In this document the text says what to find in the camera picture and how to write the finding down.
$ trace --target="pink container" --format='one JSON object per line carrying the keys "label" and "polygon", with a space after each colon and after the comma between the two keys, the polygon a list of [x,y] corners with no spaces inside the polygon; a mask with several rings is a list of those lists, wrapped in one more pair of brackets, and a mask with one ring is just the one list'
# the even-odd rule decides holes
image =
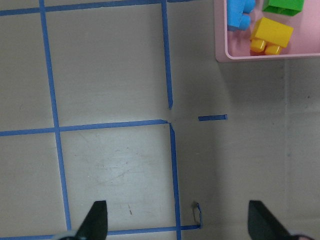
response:
{"label": "pink container", "polygon": [[[320,0],[305,0],[302,12],[285,16],[263,12],[264,0],[256,0],[246,31],[227,31],[227,0],[214,0],[215,57],[219,62],[270,59],[314,58],[320,56]],[[259,55],[250,51],[250,36],[255,22],[266,17],[294,28],[287,48],[280,55]]]}

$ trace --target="green toy brick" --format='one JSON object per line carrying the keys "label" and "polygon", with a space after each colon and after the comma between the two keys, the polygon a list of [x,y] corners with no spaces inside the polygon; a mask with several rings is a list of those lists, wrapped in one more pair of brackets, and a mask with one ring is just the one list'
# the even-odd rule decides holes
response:
{"label": "green toy brick", "polygon": [[274,14],[294,16],[302,11],[305,0],[264,0],[262,10]]}

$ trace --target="blue toy brick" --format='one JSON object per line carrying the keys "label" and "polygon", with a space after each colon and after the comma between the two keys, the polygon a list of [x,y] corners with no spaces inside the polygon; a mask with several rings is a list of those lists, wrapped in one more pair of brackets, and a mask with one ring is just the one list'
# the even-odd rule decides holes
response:
{"label": "blue toy brick", "polygon": [[255,5],[255,0],[227,0],[228,31],[247,30],[251,23],[251,18],[247,14],[251,13]]}

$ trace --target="building block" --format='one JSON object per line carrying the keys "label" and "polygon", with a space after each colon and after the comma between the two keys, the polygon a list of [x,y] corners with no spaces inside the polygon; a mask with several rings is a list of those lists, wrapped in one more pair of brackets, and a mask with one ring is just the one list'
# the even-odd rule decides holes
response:
{"label": "building block", "polygon": [[294,16],[302,11],[305,0],[264,0],[262,10],[274,14]]}
{"label": "building block", "polygon": [[251,23],[251,18],[247,14],[251,13],[255,5],[256,0],[227,0],[227,30],[232,32],[247,30]]}
{"label": "building block", "polygon": [[294,28],[263,17],[255,23],[251,34],[250,49],[266,55],[279,55],[286,48]]}

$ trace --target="yellow toy brick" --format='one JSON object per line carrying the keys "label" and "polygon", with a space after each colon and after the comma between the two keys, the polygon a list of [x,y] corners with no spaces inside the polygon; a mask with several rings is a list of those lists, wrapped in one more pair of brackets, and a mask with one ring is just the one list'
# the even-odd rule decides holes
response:
{"label": "yellow toy brick", "polygon": [[266,55],[279,55],[288,46],[294,28],[263,17],[255,23],[251,34],[251,50]]}

